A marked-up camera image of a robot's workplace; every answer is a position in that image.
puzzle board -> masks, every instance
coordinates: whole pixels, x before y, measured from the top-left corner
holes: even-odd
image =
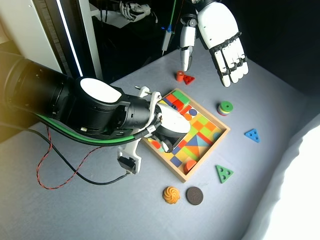
[[[191,129],[171,153],[166,153],[153,139],[144,138],[143,142],[184,183],[227,135],[230,128],[180,89],[176,88],[168,93],[160,103],[177,109],[190,122]],[[185,174],[184,165],[189,160],[195,160],[196,164]]]

green cable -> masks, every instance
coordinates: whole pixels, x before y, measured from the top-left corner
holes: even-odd
[[[51,125],[54,125],[56,128],[58,128],[61,131],[65,132],[66,134],[68,134],[68,135],[70,135],[70,136],[72,136],[74,138],[80,139],[82,141],[86,141],[86,142],[98,143],[98,144],[114,144],[114,143],[120,143],[120,142],[124,142],[124,141],[127,141],[127,140],[134,139],[133,135],[124,136],[124,137],[117,138],[117,139],[108,139],[108,140],[90,139],[90,138],[86,138],[86,137],[80,136],[80,135],[78,135],[78,134],[66,129],[65,127],[63,127],[63,126],[59,125],[58,123],[52,121],[50,118],[48,118],[46,116],[42,116],[42,115],[39,115],[39,114],[37,114],[37,116],[39,118],[43,119],[44,121],[50,123]]]
[[[172,8],[171,19],[170,19],[169,25],[172,24],[172,20],[174,19],[174,13],[175,13],[175,8],[176,8],[176,1],[177,1],[177,0],[174,0],[174,2],[173,2],[173,8]]]

blue triangle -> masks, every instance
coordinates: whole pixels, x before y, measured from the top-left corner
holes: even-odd
[[[251,131],[246,132],[244,135],[257,143],[260,143],[260,137],[258,135],[257,129],[254,128]]]
[[[190,141],[186,143],[186,146],[198,146],[197,135],[191,138]]]
[[[198,142],[198,146],[199,147],[208,147],[209,144],[205,142],[205,140],[203,140],[201,137],[199,137],[198,135],[195,135],[196,136],[196,140]]]

tabletop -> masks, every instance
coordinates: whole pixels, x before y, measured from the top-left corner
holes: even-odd
[[[164,57],[116,81],[126,94],[134,86],[147,86],[164,96],[180,88],[218,117],[231,131],[186,183],[151,151],[140,144],[142,157],[137,175],[107,186],[91,185],[78,176],[57,190],[37,183],[36,167],[48,144],[21,132],[0,144],[0,238],[2,240],[239,240],[244,234],[272,173],[295,133],[306,104],[300,92],[252,61],[249,73],[237,84],[224,87],[210,53],[196,41],[188,75],[190,85],[175,81],[181,69],[180,52]],[[217,104],[229,101],[234,110],[220,116]],[[45,126],[32,127],[42,133]],[[244,136],[256,128],[260,143]],[[93,146],[51,131],[53,143],[77,166]],[[215,165],[234,171],[221,184]],[[107,182],[124,173],[117,162],[117,147],[94,152],[80,172],[93,181]],[[40,169],[48,186],[63,183],[72,171],[52,152]],[[176,204],[167,204],[163,190],[180,191]],[[200,205],[188,203],[185,193],[196,186],[203,192]]]

red wire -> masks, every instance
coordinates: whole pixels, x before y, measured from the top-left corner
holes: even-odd
[[[179,11],[179,15],[178,15],[178,18],[176,19],[173,32],[176,32],[177,23],[178,23],[178,21],[179,21],[179,19],[180,19],[180,14],[181,14],[182,6],[184,5],[184,1],[185,1],[185,0],[182,0],[181,7],[180,7],[180,11]]]
[[[50,134],[50,131],[49,131],[49,127],[47,126],[46,127],[46,131],[48,133],[48,139],[50,141],[50,145],[49,145],[49,148],[46,152],[46,154],[41,158],[40,162],[38,163],[38,166],[36,167],[36,179],[39,183],[39,185],[41,187],[43,187],[44,189],[48,189],[48,190],[55,190],[55,189],[59,189],[61,187],[63,187],[64,185],[66,185],[68,182],[70,182],[70,180],[77,174],[77,172],[79,171],[79,169],[81,168],[82,164],[87,160],[87,158],[89,157],[89,155],[91,153],[93,153],[95,150],[97,149],[100,149],[100,148],[103,148],[103,146],[99,146],[99,147],[96,147],[94,148],[93,150],[91,150],[85,157],[84,159],[81,161],[81,163],[79,164],[79,166],[77,167],[77,169],[75,170],[75,172],[72,174],[71,177],[68,178],[68,180],[66,180],[64,183],[58,185],[58,186],[55,186],[55,187],[48,187],[48,186],[45,186],[41,181],[40,181],[40,176],[39,176],[39,170],[40,170],[40,167],[43,163],[43,161],[47,158],[48,154],[50,153],[51,149],[52,149],[52,141],[51,141],[51,134]]]

